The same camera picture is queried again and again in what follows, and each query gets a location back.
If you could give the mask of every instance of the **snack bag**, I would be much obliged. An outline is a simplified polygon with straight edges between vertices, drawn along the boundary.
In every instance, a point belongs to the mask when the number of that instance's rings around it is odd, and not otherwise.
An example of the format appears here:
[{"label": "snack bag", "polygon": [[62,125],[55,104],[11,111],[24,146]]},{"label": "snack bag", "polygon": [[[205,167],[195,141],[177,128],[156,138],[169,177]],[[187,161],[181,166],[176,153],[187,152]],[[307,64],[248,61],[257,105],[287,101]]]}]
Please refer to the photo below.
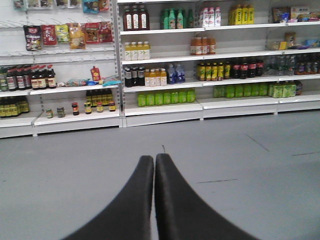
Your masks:
[{"label": "snack bag", "polygon": [[27,51],[38,51],[41,50],[41,28],[40,26],[23,26],[24,37],[26,41]]},{"label": "snack bag", "polygon": [[112,43],[111,22],[100,22],[99,40],[100,43]]},{"label": "snack bag", "polygon": [[69,36],[68,25],[66,25],[66,24],[56,25],[55,26],[55,34],[58,39],[58,43],[60,43],[60,44],[69,43],[70,36]]},{"label": "snack bag", "polygon": [[85,14],[99,13],[98,0],[82,0],[82,10]]},{"label": "snack bag", "polygon": [[81,27],[70,27],[70,49],[86,49],[86,36]]},{"label": "snack bag", "polygon": [[44,46],[57,45],[55,25],[41,25],[41,32],[42,32]]},{"label": "snack bag", "polygon": [[99,22],[88,22],[85,24],[85,42],[87,44],[98,44],[99,40]]}]

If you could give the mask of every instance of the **juice bottle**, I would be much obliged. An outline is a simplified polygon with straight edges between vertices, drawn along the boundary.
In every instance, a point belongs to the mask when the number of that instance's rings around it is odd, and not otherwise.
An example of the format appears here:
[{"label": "juice bottle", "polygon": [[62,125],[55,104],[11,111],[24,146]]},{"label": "juice bottle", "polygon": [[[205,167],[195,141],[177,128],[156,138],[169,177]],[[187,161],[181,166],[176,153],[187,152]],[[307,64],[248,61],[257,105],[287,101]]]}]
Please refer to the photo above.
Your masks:
[{"label": "juice bottle", "polygon": [[150,53],[150,44],[148,41],[144,41],[143,42],[143,50],[144,50],[144,55],[143,55],[143,59],[144,60],[148,60],[151,58],[151,53]]},{"label": "juice bottle", "polygon": [[242,24],[248,24],[248,7],[243,5],[242,7]]},{"label": "juice bottle", "polygon": [[255,23],[255,9],[252,6],[252,4],[250,4],[248,6],[248,24],[254,24]]},{"label": "juice bottle", "polygon": [[167,72],[166,72],[166,69],[164,68],[161,68],[160,82],[161,82],[161,86],[167,85]]},{"label": "juice bottle", "polygon": [[138,46],[136,41],[131,42],[131,60],[138,60]]},{"label": "juice bottle", "polygon": [[178,9],[178,14],[176,16],[176,28],[183,29],[184,28],[184,16],[182,15],[182,9]]},{"label": "juice bottle", "polygon": [[144,60],[145,59],[145,50],[144,45],[142,41],[138,41],[137,52],[138,52],[138,60]]},{"label": "juice bottle", "polygon": [[131,31],[133,29],[132,26],[132,13],[130,11],[129,6],[124,7],[124,14],[123,14],[123,30],[124,31]]}]

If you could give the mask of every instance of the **dark bottle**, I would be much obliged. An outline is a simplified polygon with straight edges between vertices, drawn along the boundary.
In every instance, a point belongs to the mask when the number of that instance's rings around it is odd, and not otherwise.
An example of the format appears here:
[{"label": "dark bottle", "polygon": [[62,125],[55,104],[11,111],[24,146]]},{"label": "dark bottle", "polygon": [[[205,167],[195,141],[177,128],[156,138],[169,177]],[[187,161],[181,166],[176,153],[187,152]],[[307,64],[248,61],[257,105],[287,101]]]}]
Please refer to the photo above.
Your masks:
[{"label": "dark bottle", "polygon": [[239,61],[238,58],[236,58],[233,66],[232,66],[232,77],[233,77],[234,79],[240,78],[240,75],[239,75],[239,73],[240,73],[240,67],[241,67],[240,61]]},{"label": "dark bottle", "polygon": [[18,83],[19,90],[26,89],[25,71],[23,66],[16,67],[16,81]]},{"label": "dark bottle", "polygon": [[248,63],[245,57],[243,58],[243,61],[240,66],[239,77],[240,79],[246,79],[248,77]]},{"label": "dark bottle", "polygon": [[8,83],[9,91],[13,92],[18,89],[16,67],[11,67],[7,70],[6,81]]},{"label": "dark bottle", "polygon": [[256,69],[255,69],[255,75],[260,77],[264,74],[264,61],[261,59],[256,60]]},{"label": "dark bottle", "polygon": [[127,88],[131,88],[133,86],[133,81],[132,81],[132,73],[130,68],[125,68],[125,72],[124,72],[124,85]]},{"label": "dark bottle", "polygon": [[141,66],[139,67],[138,71],[138,86],[144,86],[145,85],[145,67]]},{"label": "dark bottle", "polygon": [[254,78],[256,76],[256,69],[257,69],[257,64],[255,62],[255,59],[252,58],[248,65],[248,71],[247,71],[248,78]]},{"label": "dark bottle", "polygon": [[46,71],[46,78],[48,82],[48,87],[50,89],[55,89],[57,87],[57,82],[56,82],[56,73],[54,69],[52,68],[52,64],[49,64],[47,66],[47,71]]}]

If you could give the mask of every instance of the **gray floor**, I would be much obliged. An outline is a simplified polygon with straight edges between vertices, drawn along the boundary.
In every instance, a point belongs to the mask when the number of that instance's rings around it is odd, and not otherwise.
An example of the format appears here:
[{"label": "gray floor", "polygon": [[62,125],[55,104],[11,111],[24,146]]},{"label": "gray floor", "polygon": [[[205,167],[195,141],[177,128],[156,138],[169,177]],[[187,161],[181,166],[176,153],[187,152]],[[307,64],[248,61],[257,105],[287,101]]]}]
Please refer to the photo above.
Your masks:
[{"label": "gray floor", "polygon": [[207,203],[261,240],[320,240],[319,126],[308,111],[0,139],[0,239],[61,239],[141,155],[165,149]]}]

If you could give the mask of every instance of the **store shelf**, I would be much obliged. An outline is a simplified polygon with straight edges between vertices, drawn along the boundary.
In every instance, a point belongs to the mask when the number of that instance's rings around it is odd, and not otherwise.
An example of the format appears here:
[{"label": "store shelf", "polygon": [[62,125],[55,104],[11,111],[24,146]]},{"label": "store shelf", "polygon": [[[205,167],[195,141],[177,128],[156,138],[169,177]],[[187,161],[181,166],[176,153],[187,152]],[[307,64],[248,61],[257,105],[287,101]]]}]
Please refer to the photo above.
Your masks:
[{"label": "store shelf", "polygon": [[97,90],[97,89],[116,89],[118,85],[111,86],[102,86],[101,84],[93,86],[61,86],[57,88],[47,88],[43,90],[32,90],[30,95],[40,95],[40,94],[58,94],[58,93],[67,93],[67,92],[77,92],[77,91],[86,91],[86,90]]},{"label": "store shelf", "polygon": [[1,91],[0,98],[3,97],[16,97],[16,96],[26,96],[30,94],[31,89],[27,90],[16,90],[16,91]]},{"label": "store shelf", "polygon": [[176,84],[168,84],[166,86],[133,86],[133,87],[124,87],[124,93],[136,93],[136,92],[145,92],[145,91],[156,91],[156,90],[167,90],[167,89],[185,89],[185,88],[199,88],[203,84],[201,81],[193,82],[184,82]]}]

